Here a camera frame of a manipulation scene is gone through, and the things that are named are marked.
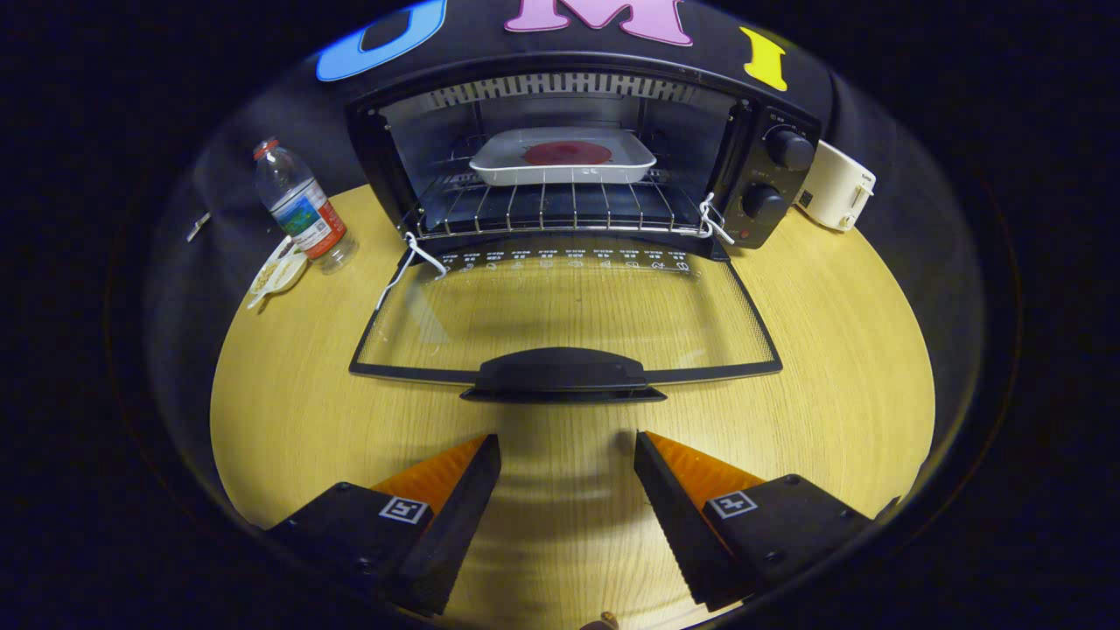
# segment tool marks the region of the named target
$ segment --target white string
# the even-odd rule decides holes
[[[412,263],[412,259],[416,258],[418,253],[424,260],[431,262],[432,265],[436,266],[437,269],[439,269],[439,276],[436,277],[437,280],[442,278],[444,276],[447,276],[447,267],[444,267],[442,262],[436,260],[435,258],[431,257],[431,254],[420,249],[420,245],[417,244],[417,238],[412,235],[412,232],[405,232],[404,240],[408,241],[409,249],[412,251],[410,251],[409,257],[404,259],[404,265],[401,265],[400,270],[396,271],[396,276],[393,277],[393,281],[385,285],[385,290],[381,291],[381,297],[377,298],[377,306],[374,307],[373,309],[374,313],[381,311],[381,304],[385,302],[385,296],[389,295],[389,289],[393,288],[393,286],[395,286],[396,282],[401,281],[401,277],[404,276],[404,270],[409,268],[409,265]]]
[[[404,239],[409,242],[409,248],[411,248],[413,252],[419,253],[424,260],[435,265],[436,269],[439,269],[439,276],[436,277],[437,280],[447,276],[447,267],[444,267],[442,262],[436,260],[430,253],[420,249],[420,245],[417,243],[417,238],[412,235],[412,232],[404,232]]]
[[[708,212],[715,210],[715,206],[711,205],[711,200],[715,196],[716,193],[708,193],[708,196],[704,197],[702,202],[700,202],[700,221],[703,222],[706,228],[706,231],[700,232],[700,238],[707,239],[708,237],[711,235],[712,231],[716,231],[719,233],[720,237],[724,238],[725,241],[727,241],[728,244],[734,245],[735,239],[732,239],[730,234],[725,232],[724,229],[719,226],[719,223],[716,223],[715,220],[708,216]]]

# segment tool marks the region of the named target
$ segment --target control panel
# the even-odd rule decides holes
[[[813,164],[820,127],[773,106],[750,118],[743,142],[749,148],[724,202],[724,230],[736,245],[757,249],[793,205]]]

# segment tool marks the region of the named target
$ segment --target water bottle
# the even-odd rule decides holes
[[[280,228],[291,235],[324,274],[342,269],[357,252],[357,241],[323,194],[311,169],[276,138],[256,146],[256,194]]]

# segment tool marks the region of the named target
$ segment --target dark background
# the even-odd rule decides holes
[[[194,521],[149,470],[103,359],[113,226],[261,86],[375,3],[6,6],[8,220],[18,228],[4,397],[12,614],[29,627],[357,624],[346,600]],[[749,4],[990,183],[1023,278],[1018,386],[972,482],[897,557],[781,627],[1117,624],[1112,167],[1104,3]]]

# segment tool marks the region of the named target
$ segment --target pink letter m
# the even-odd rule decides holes
[[[631,35],[691,46],[692,38],[681,30],[676,3],[681,0],[559,0],[591,28],[603,28],[629,7],[631,18],[622,29]],[[568,26],[568,18],[557,13],[557,0],[521,0],[521,13],[505,22],[506,30],[526,33],[557,30]]]

